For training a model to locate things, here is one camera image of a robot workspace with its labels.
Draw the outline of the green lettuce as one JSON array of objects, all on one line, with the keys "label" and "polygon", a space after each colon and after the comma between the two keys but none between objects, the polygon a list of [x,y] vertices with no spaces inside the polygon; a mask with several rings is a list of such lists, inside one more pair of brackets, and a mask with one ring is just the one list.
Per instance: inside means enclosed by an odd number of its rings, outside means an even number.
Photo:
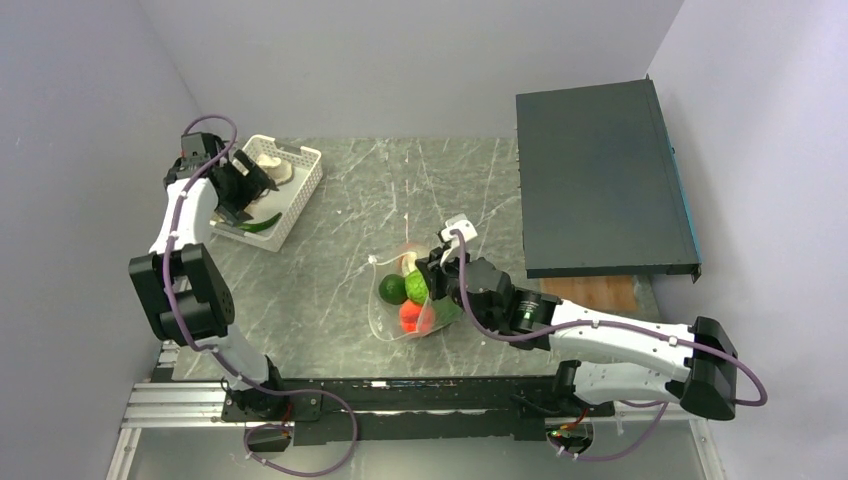
[{"label": "green lettuce", "polygon": [[444,328],[458,320],[461,320],[464,311],[460,306],[457,306],[450,298],[445,297],[431,303],[433,311],[432,327],[434,330]]}]

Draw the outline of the clear zip top bag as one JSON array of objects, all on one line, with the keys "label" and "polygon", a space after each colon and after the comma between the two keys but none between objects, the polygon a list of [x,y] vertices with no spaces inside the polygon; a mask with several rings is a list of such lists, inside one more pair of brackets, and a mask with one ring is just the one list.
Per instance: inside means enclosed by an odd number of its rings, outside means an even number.
[{"label": "clear zip top bag", "polygon": [[368,257],[373,268],[368,301],[368,323],[381,341],[396,341],[430,335],[463,316],[450,299],[433,300],[415,261],[429,250],[405,243],[393,250]]}]

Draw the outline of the green lime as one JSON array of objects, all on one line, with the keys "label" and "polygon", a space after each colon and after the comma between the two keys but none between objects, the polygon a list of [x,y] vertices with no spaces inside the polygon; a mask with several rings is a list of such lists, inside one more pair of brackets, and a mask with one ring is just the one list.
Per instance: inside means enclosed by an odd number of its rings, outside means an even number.
[{"label": "green lime", "polygon": [[423,274],[415,270],[404,278],[407,298],[417,305],[423,305],[429,298],[429,289]]}]

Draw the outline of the green chili pepper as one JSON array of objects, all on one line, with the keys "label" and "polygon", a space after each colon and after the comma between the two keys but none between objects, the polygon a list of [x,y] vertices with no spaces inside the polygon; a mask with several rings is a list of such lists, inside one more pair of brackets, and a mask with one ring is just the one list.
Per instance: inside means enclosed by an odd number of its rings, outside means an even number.
[{"label": "green chili pepper", "polygon": [[244,222],[238,226],[238,229],[249,233],[261,233],[266,230],[273,229],[282,216],[283,214],[281,212],[277,212],[271,217],[261,221]]}]

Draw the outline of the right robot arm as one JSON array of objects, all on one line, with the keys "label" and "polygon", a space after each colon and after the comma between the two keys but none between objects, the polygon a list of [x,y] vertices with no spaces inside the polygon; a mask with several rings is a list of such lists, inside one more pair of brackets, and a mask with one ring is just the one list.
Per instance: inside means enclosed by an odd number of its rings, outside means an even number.
[{"label": "right robot arm", "polygon": [[710,420],[735,418],[742,404],[738,353],[717,320],[667,324],[607,314],[517,287],[483,258],[442,256],[436,248],[415,262],[431,299],[463,308],[492,339],[561,356],[550,391],[560,413],[640,401],[675,403]]}]

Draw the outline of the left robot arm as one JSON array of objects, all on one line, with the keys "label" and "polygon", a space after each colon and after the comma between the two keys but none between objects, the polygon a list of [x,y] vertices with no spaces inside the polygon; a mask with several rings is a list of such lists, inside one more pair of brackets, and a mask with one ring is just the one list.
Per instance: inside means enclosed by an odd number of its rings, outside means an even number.
[{"label": "left robot arm", "polygon": [[160,231],[147,254],[130,260],[128,273],[154,335],[212,357],[231,402],[272,420],[285,411],[288,394],[273,362],[236,325],[231,290],[205,246],[219,204],[207,161],[194,152],[169,168]]}]

